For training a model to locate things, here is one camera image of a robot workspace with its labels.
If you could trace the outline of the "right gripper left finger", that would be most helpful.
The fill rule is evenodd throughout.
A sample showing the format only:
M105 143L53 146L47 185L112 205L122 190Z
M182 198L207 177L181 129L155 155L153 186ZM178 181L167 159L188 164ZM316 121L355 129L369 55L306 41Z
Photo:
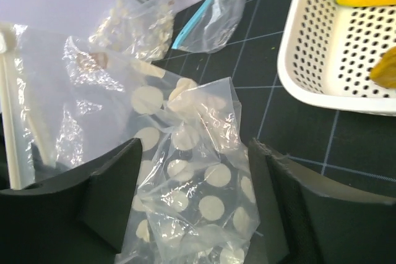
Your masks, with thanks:
M113 263L122 250L142 144L22 190L1 191L2 263Z

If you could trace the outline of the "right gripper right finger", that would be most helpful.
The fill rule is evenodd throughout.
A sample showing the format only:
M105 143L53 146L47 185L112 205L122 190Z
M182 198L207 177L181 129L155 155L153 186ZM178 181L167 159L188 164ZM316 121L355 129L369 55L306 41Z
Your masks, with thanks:
M395 199L341 184L252 140L259 209L248 263L394 263Z

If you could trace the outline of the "polka dot zip bag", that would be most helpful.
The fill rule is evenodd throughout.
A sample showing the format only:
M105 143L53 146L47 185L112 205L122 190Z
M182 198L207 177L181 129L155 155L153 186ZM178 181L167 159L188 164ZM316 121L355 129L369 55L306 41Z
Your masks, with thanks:
M243 263L241 103L73 36L1 24L2 263Z

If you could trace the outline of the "white perforated plastic basket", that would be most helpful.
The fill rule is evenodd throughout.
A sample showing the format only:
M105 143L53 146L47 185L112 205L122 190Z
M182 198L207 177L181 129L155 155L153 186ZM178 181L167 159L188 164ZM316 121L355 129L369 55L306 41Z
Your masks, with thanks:
M370 78L395 46L395 7L342 7L335 0L292 0L277 71L297 100L328 109L395 115L395 90Z

